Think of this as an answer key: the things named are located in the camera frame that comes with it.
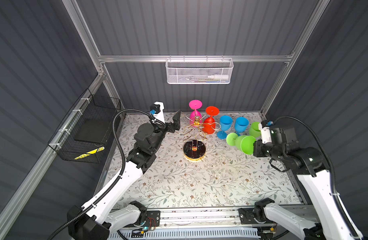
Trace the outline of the green wine glass front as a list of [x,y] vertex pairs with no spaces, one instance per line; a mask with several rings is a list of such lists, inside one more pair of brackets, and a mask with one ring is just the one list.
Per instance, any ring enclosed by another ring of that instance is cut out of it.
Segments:
[[260,122],[253,122],[249,129],[250,136],[254,137],[255,139],[261,136],[261,130],[260,130],[259,125],[260,125]]

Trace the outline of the green wine glass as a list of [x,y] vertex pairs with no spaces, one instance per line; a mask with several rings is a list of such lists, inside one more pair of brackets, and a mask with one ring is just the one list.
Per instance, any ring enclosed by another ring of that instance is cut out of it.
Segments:
[[259,125],[260,125],[260,122],[253,122],[249,129],[250,136],[254,137],[255,139],[261,136],[261,130],[260,130]]
[[226,138],[227,144],[236,147],[239,151],[246,155],[252,155],[254,152],[254,143],[256,138],[249,135],[239,136],[236,133],[230,133]]

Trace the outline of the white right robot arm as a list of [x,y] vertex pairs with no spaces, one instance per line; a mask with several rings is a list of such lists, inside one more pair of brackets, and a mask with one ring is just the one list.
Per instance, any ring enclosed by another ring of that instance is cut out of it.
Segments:
[[258,126],[261,139],[253,143],[255,157],[280,161],[284,171],[294,171],[306,190],[319,222],[306,220],[265,198],[252,211],[240,209],[242,223],[277,223],[301,240],[363,240],[334,186],[334,168],[322,148],[301,148],[293,128],[276,128],[271,122]]

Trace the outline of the green wine glass back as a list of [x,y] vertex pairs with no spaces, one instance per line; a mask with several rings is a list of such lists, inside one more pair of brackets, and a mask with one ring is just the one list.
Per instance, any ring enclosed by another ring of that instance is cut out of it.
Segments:
[[239,151],[246,155],[252,155],[254,152],[254,143],[256,138],[249,135],[239,136],[236,133],[230,133],[226,138],[227,144],[236,147]]

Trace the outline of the blue wine glass front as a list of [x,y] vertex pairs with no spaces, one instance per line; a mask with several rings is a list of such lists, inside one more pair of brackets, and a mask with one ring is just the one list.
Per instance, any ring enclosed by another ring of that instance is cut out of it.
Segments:
[[241,135],[241,133],[243,133],[247,127],[249,126],[250,122],[248,119],[244,118],[244,117],[239,117],[236,119],[236,122],[235,122],[235,131],[236,131],[236,134],[238,136]]

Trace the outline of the blue wine glass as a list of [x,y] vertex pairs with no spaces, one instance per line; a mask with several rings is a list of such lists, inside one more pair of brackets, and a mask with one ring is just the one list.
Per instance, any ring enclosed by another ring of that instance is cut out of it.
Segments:
[[243,133],[247,127],[249,126],[250,122],[248,119],[244,118],[244,117],[239,117],[236,119],[236,122],[235,122],[235,131],[236,131],[236,134],[238,136],[241,135],[241,133]]
[[233,119],[230,116],[222,116],[220,118],[220,130],[217,132],[217,137],[221,140],[227,138],[226,131],[231,127]]

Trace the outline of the magenta wine glass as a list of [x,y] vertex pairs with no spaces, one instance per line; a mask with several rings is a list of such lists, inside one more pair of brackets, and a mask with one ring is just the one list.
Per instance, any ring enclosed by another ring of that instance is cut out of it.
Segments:
[[202,123],[202,115],[199,109],[202,107],[203,103],[200,100],[192,100],[189,102],[189,107],[193,110],[190,114],[190,124],[195,127]]

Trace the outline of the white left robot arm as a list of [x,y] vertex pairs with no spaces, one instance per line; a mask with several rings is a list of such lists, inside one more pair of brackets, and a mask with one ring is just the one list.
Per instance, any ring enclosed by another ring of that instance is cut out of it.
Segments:
[[133,149],[128,156],[121,156],[121,169],[92,199],[68,211],[67,222],[61,229],[67,228],[73,239],[106,240],[128,225],[140,226],[145,222],[147,208],[137,201],[115,212],[112,208],[154,163],[165,135],[180,130],[181,111],[177,111],[169,123],[164,122],[162,112],[150,111],[147,116],[149,123],[138,127]]

